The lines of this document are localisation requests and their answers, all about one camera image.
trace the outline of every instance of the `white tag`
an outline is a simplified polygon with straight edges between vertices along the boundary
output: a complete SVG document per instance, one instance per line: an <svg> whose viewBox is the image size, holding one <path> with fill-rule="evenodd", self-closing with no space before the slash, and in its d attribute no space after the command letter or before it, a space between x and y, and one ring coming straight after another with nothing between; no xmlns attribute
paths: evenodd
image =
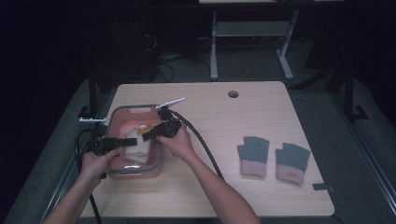
<svg viewBox="0 0 396 224"><path fill-rule="evenodd" d="M106 122L106 118L104 118L104 119L84 119L84 118L79 118L79 122Z"/></svg>
<svg viewBox="0 0 396 224"><path fill-rule="evenodd" d="M180 99L175 100L175 101L167 102L167 103L165 103L165 104L163 104L163 105L156 105L155 108L158 109L158 108L161 108L161 107L163 107L163 106L172 106L172 105L175 105L175 104L177 104L177 103L179 103L179 102L184 101L185 99L186 99L186 98L183 97L183 98L180 98Z"/></svg>

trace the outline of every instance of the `wooden table top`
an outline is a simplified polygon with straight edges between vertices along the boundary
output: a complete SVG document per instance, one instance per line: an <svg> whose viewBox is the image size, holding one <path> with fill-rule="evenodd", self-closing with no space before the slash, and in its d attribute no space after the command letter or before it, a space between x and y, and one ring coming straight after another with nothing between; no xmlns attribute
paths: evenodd
<svg viewBox="0 0 396 224"><path fill-rule="evenodd" d="M239 96L231 98L229 91ZM302 186L276 179L275 150L283 143L310 149L288 92L281 82L209 82L119 86L107 118L121 105L160 105L186 97L171 108L192 123L205 139L225 180L244 196L259 217L331 216L334 212L314 155L309 157ZM213 167L189 130L198 156ZM240 174L236 150L244 136L270 141L267 176ZM163 150L163 170L156 178L113 180L94 190L103 217L215 217L216 214L186 163ZM88 203L83 217L93 217Z"/></svg>

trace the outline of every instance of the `forearm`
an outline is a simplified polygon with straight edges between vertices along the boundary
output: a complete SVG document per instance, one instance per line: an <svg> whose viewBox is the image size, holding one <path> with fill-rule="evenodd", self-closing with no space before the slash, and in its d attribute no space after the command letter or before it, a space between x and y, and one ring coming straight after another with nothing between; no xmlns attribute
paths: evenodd
<svg viewBox="0 0 396 224"><path fill-rule="evenodd" d="M79 177L43 223L76 223L92 191L91 181Z"/></svg>
<svg viewBox="0 0 396 224"><path fill-rule="evenodd" d="M248 202L198 157L186 160L222 223L260 223Z"/></svg>

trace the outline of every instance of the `table leg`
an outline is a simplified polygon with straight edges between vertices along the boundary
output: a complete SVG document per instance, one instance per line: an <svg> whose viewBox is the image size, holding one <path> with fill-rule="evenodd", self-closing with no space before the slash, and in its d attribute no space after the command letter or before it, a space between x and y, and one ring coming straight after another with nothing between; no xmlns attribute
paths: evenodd
<svg viewBox="0 0 396 224"><path fill-rule="evenodd" d="M297 20L299 10L294 10L293 14L291 15L288 30L285 35L285 43L282 46L282 49L276 50L277 58L279 59L280 65L282 66L283 73L287 79L293 79L293 74L291 73L288 61L286 60L286 50L288 49L289 42L291 39L291 35L293 34L294 25Z"/></svg>
<svg viewBox="0 0 396 224"><path fill-rule="evenodd" d="M210 81L218 80L218 60L216 58L216 11L213 12L212 21L212 51L210 52Z"/></svg>

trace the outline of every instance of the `glove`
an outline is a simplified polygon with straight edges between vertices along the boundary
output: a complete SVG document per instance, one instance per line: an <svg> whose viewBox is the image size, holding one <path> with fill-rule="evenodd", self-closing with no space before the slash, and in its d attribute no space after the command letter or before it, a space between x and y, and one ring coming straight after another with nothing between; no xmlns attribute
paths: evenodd
<svg viewBox="0 0 396 224"><path fill-rule="evenodd" d="M244 137L244 143L243 146L237 147L241 160L241 174L265 178L270 142L259 137L249 136Z"/></svg>
<svg viewBox="0 0 396 224"><path fill-rule="evenodd" d="M294 144L276 150L276 178L301 186L311 151Z"/></svg>

